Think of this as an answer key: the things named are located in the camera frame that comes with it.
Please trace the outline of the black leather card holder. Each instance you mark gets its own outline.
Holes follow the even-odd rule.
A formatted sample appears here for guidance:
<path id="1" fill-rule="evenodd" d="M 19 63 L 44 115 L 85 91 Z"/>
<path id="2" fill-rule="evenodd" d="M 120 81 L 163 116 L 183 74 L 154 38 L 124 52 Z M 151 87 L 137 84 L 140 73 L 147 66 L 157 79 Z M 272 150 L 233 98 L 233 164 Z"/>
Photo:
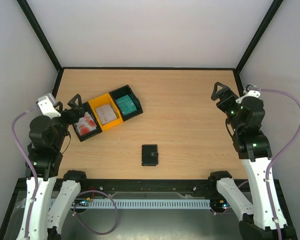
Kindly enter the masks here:
<path id="1" fill-rule="evenodd" d="M 159 152 L 157 144 L 144 144 L 141 147 L 141 165 L 154 167 L 159 164 Z"/>

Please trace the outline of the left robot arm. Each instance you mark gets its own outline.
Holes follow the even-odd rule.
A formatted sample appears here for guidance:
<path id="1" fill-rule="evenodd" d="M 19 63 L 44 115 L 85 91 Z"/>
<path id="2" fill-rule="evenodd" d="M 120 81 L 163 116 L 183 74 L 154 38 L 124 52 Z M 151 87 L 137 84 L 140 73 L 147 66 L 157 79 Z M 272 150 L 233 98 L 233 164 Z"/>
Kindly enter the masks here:
<path id="1" fill-rule="evenodd" d="M 85 172 L 69 170 L 64 175 L 59 194 L 54 202 L 51 201 L 63 159 L 61 148 L 65 138 L 70 135 L 68 128 L 85 115 L 79 94 L 67 104 L 69 108 L 63 109 L 62 103 L 48 93 L 38 98 L 35 106 L 25 110 L 12 121 L 12 135 L 26 165 L 27 194 L 18 240 L 61 239 L 68 212 L 87 179 Z M 15 124 L 35 109 L 39 109 L 41 115 L 29 124 L 30 144 L 27 150 L 24 150 L 16 135 Z"/>

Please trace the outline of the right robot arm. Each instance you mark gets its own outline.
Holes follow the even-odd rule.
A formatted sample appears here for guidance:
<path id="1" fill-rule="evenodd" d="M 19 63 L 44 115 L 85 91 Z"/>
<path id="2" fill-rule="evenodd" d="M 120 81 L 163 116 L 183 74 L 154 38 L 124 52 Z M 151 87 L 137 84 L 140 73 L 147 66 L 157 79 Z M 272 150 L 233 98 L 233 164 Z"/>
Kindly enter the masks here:
<path id="1" fill-rule="evenodd" d="M 208 191 L 222 195 L 239 220 L 244 240 L 293 240 L 295 228 L 288 224 L 272 174 L 272 151 L 261 131 L 265 116 L 260 91 L 248 86 L 241 97 L 227 85 L 216 82 L 211 99 L 226 115 L 226 129 L 247 174 L 252 200 L 248 200 L 226 170 L 212 172 Z"/>

